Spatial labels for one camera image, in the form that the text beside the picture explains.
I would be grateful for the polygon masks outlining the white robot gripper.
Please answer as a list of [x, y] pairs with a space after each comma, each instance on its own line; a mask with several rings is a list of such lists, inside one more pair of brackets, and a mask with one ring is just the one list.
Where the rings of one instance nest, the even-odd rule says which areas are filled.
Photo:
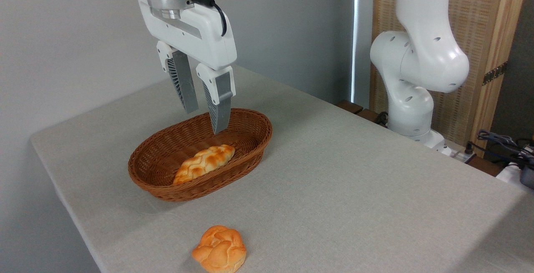
[[197, 0], [139, 0], [140, 10], [156, 45], [162, 68], [186, 113], [199, 109], [188, 56], [201, 62], [202, 80], [214, 134], [229, 125], [231, 98], [235, 96], [232, 66], [237, 59], [229, 18]]

